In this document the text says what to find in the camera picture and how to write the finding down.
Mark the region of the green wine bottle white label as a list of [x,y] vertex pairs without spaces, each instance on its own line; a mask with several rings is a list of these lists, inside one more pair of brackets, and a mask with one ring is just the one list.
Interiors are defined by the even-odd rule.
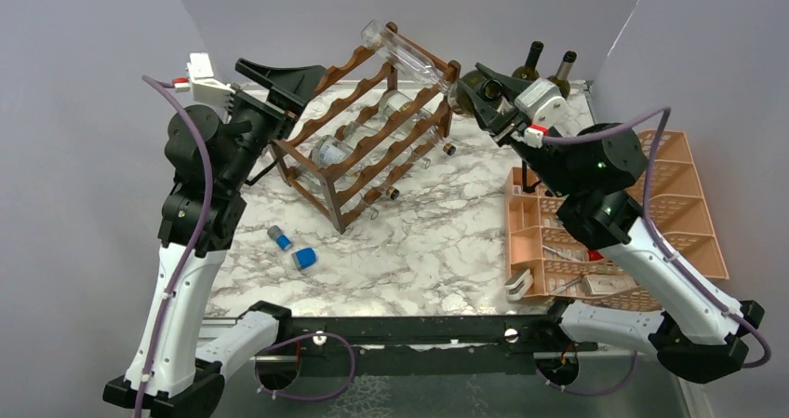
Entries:
[[501,85],[486,78],[480,71],[472,70],[464,74],[450,89],[448,104],[456,115],[473,116],[474,105],[469,95],[460,87],[460,82],[468,86],[472,92],[488,102],[494,110],[499,110],[502,103]]

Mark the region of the green wine bottle black cap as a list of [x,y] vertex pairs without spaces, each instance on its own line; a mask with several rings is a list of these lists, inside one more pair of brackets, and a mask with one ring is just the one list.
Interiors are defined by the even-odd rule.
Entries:
[[525,62],[512,71],[511,77],[528,81],[534,81],[539,78],[540,74],[537,70],[537,64],[543,48],[544,43],[542,41],[533,41],[530,45]]

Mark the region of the green wine bottle silver cap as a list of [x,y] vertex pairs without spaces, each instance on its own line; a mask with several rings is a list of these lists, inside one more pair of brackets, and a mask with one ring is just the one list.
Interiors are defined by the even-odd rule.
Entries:
[[570,82],[568,77],[576,60],[577,52],[574,50],[568,50],[564,54],[556,72],[548,77],[548,80],[559,89],[559,92],[564,99],[566,99],[570,93]]

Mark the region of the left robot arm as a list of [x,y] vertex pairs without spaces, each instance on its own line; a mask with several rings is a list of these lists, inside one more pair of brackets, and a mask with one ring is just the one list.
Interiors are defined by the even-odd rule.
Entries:
[[327,76],[321,65],[275,68],[246,59],[241,75],[264,87],[264,99],[214,77],[194,53],[187,75],[148,79],[175,105],[165,155],[173,186],[161,210],[155,292],[140,344],[126,372],[108,382],[104,401],[137,417],[208,417],[224,386],[262,349],[281,353],[292,341],[287,309],[259,303],[208,344],[198,342],[207,300],[246,208],[242,189],[265,149],[294,129]]

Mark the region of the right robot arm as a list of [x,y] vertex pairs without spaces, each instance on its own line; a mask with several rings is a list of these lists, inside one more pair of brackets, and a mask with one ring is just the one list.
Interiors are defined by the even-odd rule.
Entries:
[[649,217],[649,200],[629,194],[649,183],[655,147],[644,148],[635,121],[594,124],[572,136],[557,129],[566,101],[539,78],[521,80],[479,69],[483,81],[459,81],[477,125],[511,147],[546,191],[561,199],[557,217],[587,249],[617,264],[660,305],[656,313],[558,300],[537,325],[546,348],[611,344],[650,355],[675,376],[706,384],[747,369],[746,335],[757,336],[764,309],[715,287],[676,251]]

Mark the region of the cork bottle end right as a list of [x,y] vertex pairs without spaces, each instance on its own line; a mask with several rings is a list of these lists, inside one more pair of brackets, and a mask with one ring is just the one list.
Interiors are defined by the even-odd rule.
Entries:
[[456,151],[457,151],[456,147],[451,143],[445,144],[442,148],[442,152],[445,155],[449,155],[449,156],[454,155]]

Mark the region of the cork bottle end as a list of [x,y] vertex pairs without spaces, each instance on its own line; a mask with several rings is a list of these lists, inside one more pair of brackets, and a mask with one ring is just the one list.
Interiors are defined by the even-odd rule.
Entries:
[[384,193],[391,200],[397,200],[400,196],[400,191],[393,186],[386,188]]
[[449,155],[449,156],[454,155],[456,151],[457,151],[456,147],[451,143],[445,144],[442,148],[442,152],[445,155]]

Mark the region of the clear bottle lower rack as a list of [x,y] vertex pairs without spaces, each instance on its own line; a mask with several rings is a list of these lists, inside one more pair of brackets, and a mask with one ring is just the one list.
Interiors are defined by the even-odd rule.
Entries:
[[[354,151],[354,147],[346,141],[335,138],[334,136],[322,136],[314,145],[310,159],[320,168],[328,168],[332,165],[343,163]],[[363,157],[353,166],[353,172],[359,172],[368,166],[377,164],[384,157],[385,150],[373,150],[369,155]],[[390,164],[390,167],[397,167],[405,164],[417,164],[425,169],[431,166],[432,160],[429,157],[419,156],[413,146],[409,147],[403,154],[398,155]]]

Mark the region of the brown wooden wine rack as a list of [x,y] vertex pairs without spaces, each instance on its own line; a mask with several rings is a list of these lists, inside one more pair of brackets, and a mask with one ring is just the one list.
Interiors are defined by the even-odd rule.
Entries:
[[[384,25],[402,35],[395,23]],[[457,82],[461,67],[456,61],[443,61],[406,40],[434,60],[449,83]],[[380,57],[362,43],[344,65],[328,69],[314,94],[322,95],[375,56]],[[307,120],[294,138],[277,140],[271,146],[285,183],[330,220],[339,233],[344,233],[363,211],[375,216],[374,203],[389,199],[385,189],[396,187],[396,182],[416,165],[390,167],[398,155],[413,146],[419,156],[427,157],[434,148],[442,149],[449,143],[453,112],[448,96],[437,86],[424,87],[382,61],[374,76],[360,80],[350,95],[336,99],[321,116]],[[325,135],[348,142],[354,151],[343,163],[320,168],[310,159],[310,153]],[[373,150],[385,150],[383,159],[353,172],[353,166]]]

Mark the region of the cork bottle end lower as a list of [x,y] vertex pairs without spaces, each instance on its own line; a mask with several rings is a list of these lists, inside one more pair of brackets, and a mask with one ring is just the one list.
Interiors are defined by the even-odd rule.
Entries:
[[386,188],[384,193],[391,200],[397,200],[400,196],[400,191],[393,186]]

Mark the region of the orange plastic compartment tray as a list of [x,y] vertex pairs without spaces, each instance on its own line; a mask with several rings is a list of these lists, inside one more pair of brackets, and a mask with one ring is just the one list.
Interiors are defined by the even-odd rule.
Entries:
[[506,216],[506,281],[517,270],[530,269],[533,285],[513,303],[543,303],[551,296],[585,297],[580,279],[587,275],[619,275],[622,270],[602,260],[589,262],[588,249],[566,231],[556,216],[561,198],[548,196],[531,170],[511,168],[504,183]]

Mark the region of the small blue grey cap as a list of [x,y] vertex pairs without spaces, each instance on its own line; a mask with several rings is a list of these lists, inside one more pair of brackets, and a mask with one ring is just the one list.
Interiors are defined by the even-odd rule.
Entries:
[[267,235],[282,251],[288,251],[292,248],[292,241],[284,234],[278,225],[272,225],[267,229]]

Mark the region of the red item in tray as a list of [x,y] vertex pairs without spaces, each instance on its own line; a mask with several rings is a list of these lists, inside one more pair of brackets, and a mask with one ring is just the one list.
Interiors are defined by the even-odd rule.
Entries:
[[603,255],[600,254],[597,250],[588,250],[587,255],[589,262],[602,261],[604,259]]

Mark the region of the orange plastic file organizer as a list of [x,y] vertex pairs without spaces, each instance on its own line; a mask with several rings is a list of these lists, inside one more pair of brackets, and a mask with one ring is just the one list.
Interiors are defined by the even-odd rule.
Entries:
[[728,281],[729,271],[683,132],[662,134],[649,183],[649,217],[668,243],[713,284]]

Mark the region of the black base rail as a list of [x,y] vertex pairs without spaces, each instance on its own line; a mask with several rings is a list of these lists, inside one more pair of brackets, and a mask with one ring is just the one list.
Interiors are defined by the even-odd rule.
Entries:
[[432,317],[292,317],[279,341],[261,350],[256,373],[287,383],[296,376],[526,374],[536,354],[557,355],[571,343],[549,315]]

